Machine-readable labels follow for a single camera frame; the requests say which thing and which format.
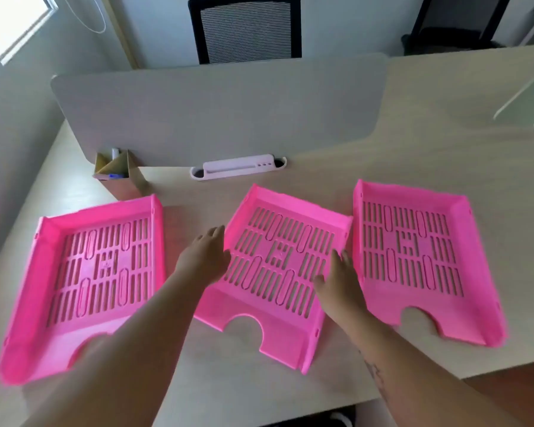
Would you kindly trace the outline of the person's right hand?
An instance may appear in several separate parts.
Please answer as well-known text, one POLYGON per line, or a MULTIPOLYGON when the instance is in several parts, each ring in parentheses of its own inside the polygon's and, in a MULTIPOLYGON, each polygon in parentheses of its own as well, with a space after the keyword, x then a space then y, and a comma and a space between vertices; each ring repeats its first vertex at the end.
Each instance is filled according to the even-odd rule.
POLYGON ((348 252, 332 250, 330 270, 324 277, 330 281, 329 293, 316 293, 324 312, 344 331, 369 314, 352 259, 348 252))

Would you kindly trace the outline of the person's left forearm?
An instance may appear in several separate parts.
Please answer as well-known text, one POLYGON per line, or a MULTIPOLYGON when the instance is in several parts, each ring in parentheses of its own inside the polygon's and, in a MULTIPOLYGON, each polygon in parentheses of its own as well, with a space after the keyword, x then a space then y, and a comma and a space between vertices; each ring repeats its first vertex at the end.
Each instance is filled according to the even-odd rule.
POLYGON ((21 427, 151 427, 200 298, 224 273, 176 270, 21 427))

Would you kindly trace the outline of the black mesh office chair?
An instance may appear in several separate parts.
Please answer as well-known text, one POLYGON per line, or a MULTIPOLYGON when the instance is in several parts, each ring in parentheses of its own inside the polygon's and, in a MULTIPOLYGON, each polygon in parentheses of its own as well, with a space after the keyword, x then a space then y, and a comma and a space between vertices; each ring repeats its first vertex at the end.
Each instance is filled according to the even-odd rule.
POLYGON ((189 0, 199 64, 302 57, 301 0, 189 0))

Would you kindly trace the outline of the window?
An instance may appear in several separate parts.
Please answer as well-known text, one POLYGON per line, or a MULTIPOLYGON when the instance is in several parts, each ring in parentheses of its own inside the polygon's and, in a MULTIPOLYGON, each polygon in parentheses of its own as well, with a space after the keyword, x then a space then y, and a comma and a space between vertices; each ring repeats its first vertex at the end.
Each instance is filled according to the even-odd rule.
POLYGON ((0 64, 6 64, 58 10, 55 0, 0 0, 0 64))

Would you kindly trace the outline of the grey desk divider panel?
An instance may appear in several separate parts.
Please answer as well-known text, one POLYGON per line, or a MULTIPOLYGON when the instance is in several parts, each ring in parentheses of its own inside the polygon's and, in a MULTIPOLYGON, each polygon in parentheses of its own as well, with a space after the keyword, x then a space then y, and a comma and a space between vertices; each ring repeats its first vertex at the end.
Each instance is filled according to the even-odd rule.
POLYGON ((296 157, 375 129, 389 58, 285 58, 55 76, 50 87, 88 161, 112 149, 141 166, 296 157))

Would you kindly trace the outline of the person's left hand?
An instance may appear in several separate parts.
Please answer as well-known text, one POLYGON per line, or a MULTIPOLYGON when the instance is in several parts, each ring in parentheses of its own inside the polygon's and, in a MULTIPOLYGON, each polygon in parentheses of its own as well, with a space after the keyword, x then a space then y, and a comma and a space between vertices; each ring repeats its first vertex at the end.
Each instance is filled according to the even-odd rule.
POLYGON ((180 254, 172 277, 207 287, 227 272, 231 258, 231 251, 225 247, 225 225, 213 227, 180 254))

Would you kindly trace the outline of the brown cardboard pen holder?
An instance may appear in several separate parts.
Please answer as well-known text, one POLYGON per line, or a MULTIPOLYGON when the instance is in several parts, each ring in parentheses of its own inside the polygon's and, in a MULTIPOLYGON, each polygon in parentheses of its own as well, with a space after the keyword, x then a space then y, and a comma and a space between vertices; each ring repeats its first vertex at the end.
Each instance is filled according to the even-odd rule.
POLYGON ((143 176, 133 153, 121 150, 114 159, 98 153, 93 178, 118 201, 139 199, 149 193, 149 183, 143 176))

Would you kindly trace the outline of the pink plastic letter tray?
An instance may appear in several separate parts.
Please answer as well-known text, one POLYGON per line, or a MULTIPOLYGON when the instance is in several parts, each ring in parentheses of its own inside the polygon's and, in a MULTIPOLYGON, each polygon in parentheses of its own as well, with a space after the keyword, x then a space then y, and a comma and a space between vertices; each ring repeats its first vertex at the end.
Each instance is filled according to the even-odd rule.
POLYGON ((441 337, 501 347, 507 324, 465 195, 358 180, 352 258, 370 312, 401 325, 407 308, 441 337))
POLYGON ((261 327, 259 351, 306 374, 325 318, 313 279, 328 275, 353 219, 254 184, 225 230, 228 269, 206 288, 194 318, 223 331, 250 317, 261 327))
POLYGON ((0 351, 0 381, 24 385, 71 369, 163 285, 157 195, 40 218, 0 351))

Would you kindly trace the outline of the person's right forearm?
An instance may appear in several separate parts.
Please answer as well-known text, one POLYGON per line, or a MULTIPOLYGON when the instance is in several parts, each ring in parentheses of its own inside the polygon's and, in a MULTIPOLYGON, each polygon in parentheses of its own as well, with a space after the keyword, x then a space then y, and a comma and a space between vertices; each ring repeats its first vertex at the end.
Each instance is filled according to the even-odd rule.
POLYGON ((368 312, 346 310, 334 321, 360 350, 398 427, 522 427, 368 312))

